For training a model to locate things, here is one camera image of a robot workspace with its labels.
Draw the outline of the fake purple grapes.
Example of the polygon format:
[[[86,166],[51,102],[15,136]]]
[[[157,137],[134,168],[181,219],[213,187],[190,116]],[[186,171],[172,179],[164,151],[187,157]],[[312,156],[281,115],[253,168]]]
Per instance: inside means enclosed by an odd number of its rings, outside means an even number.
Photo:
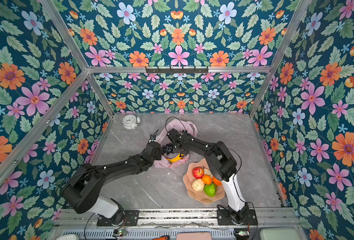
[[[162,155],[170,156],[176,153],[176,148],[172,143],[168,143],[162,146]]]

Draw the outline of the fake yellow banana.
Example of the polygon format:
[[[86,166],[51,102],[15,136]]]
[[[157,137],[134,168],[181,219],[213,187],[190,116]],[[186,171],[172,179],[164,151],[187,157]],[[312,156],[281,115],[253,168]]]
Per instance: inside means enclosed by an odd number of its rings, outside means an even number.
[[[184,154],[178,154],[177,156],[175,156],[174,158],[167,158],[167,160],[172,164],[172,163],[175,163],[177,161],[180,161],[181,159],[183,159],[186,155]]]

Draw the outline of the pink plastic bag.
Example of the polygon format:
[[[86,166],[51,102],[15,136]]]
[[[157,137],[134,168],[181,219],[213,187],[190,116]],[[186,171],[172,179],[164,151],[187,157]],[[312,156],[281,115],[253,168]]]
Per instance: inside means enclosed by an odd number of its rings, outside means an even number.
[[[193,137],[198,135],[198,129],[196,125],[191,121],[182,121],[174,119],[167,123],[165,128],[156,137],[156,142],[162,147],[166,147],[168,144],[172,145],[172,153],[167,154],[164,150],[160,161],[155,161],[156,168],[174,168],[186,163],[189,158],[189,152],[182,150],[181,142],[182,134],[188,133]]]

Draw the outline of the fake red apple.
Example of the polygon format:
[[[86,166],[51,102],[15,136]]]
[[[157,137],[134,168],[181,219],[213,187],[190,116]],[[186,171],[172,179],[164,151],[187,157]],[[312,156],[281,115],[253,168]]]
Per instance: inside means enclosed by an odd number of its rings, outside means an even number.
[[[205,170],[202,167],[195,167],[192,169],[193,177],[196,179],[201,179],[205,175]]]

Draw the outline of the pink wavy bowl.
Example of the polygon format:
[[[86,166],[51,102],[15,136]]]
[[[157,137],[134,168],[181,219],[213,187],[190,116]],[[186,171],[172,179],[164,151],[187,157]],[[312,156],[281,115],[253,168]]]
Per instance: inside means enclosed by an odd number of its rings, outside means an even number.
[[[195,199],[198,202],[205,204],[205,205],[209,205],[209,204],[212,204],[214,202],[217,202],[217,201],[223,199],[226,196],[226,194],[225,194],[224,187],[222,185],[220,185],[220,186],[215,185],[217,187],[217,191],[213,197],[208,196],[204,190],[202,190],[201,192],[197,192],[194,190],[194,188],[192,187],[192,184],[197,179],[194,177],[193,170],[194,170],[194,168],[197,168],[197,167],[202,167],[202,168],[207,168],[207,169],[209,168],[206,159],[202,159],[198,163],[190,163],[189,164],[188,170],[183,177],[183,181],[186,185],[187,193],[188,193],[189,197],[191,197],[192,199]]]

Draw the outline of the fake orange tangerine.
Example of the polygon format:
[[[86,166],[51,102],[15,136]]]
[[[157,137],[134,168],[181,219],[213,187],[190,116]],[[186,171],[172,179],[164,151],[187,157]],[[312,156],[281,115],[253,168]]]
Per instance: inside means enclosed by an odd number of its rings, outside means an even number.
[[[205,185],[210,185],[213,182],[212,177],[209,175],[203,175],[201,180]]]

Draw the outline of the fake beige garlic bulb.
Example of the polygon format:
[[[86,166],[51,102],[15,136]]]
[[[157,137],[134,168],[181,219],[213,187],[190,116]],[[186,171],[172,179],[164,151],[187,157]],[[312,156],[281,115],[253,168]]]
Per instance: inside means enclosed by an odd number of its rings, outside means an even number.
[[[205,189],[206,184],[202,181],[202,179],[196,179],[192,182],[192,189],[195,192],[202,192]]]

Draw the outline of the fake green apple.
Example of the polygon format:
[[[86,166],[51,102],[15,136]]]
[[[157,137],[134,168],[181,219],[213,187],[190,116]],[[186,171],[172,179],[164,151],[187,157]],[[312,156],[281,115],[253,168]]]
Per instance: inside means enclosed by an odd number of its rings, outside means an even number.
[[[217,188],[218,186],[214,183],[205,185],[204,187],[204,192],[208,197],[215,197],[217,194]]]

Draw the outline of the fake beige ginger root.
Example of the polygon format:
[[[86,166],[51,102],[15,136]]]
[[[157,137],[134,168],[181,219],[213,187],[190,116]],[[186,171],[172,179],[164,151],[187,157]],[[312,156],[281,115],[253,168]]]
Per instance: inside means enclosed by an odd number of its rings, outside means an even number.
[[[212,176],[212,173],[208,168],[204,168],[204,175]]]

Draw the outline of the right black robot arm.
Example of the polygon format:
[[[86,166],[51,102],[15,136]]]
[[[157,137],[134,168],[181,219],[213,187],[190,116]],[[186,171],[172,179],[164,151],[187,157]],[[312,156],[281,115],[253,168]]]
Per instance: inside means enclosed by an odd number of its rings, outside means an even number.
[[[186,131],[180,133],[171,129],[167,136],[177,149],[197,153],[206,159],[212,175],[221,181],[224,187],[232,221],[237,225],[243,223],[248,215],[249,207],[241,194],[237,179],[237,162],[231,150],[221,141],[205,142]]]

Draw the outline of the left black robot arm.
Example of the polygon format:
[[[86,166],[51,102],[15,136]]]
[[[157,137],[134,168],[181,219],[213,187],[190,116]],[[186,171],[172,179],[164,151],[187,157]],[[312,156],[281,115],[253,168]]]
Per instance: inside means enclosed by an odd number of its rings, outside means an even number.
[[[161,158],[161,145],[152,141],[140,154],[121,162],[96,166],[83,164],[62,188],[61,196],[78,214],[88,212],[110,219],[120,207],[115,201],[100,196],[102,187],[117,179],[145,172]]]

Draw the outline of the white alarm clock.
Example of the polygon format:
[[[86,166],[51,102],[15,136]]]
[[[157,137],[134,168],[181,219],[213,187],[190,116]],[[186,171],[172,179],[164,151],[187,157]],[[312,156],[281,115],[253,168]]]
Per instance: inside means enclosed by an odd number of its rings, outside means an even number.
[[[140,117],[137,117],[135,115],[126,115],[122,119],[122,124],[125,129],[134,130],[140,125],[141,121],[142,120]]]

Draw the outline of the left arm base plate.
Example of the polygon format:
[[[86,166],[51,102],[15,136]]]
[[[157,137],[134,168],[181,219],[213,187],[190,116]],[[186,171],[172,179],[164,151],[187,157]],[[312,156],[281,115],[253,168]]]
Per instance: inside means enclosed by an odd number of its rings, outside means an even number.
[[[118,210],[111,218],[99,216],[98,227],[120,227],[120,226],[137,226],[139,220],[139,210]]]

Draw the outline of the black hook rail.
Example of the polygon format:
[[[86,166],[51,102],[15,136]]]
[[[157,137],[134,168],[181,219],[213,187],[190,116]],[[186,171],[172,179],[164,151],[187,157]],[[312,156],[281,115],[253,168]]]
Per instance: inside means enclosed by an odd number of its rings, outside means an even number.
[[[206,74],[208,67],[145,67],[147,74]]]

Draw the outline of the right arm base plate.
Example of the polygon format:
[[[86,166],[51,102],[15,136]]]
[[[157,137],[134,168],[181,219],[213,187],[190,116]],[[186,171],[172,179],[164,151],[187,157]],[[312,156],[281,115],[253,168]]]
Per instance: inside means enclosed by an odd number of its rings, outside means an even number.
[[[219,226],[257,226],[258,219],[254,210],[248,210],[239,223],[235,222],[228,210],[217,209],[217,221]]]

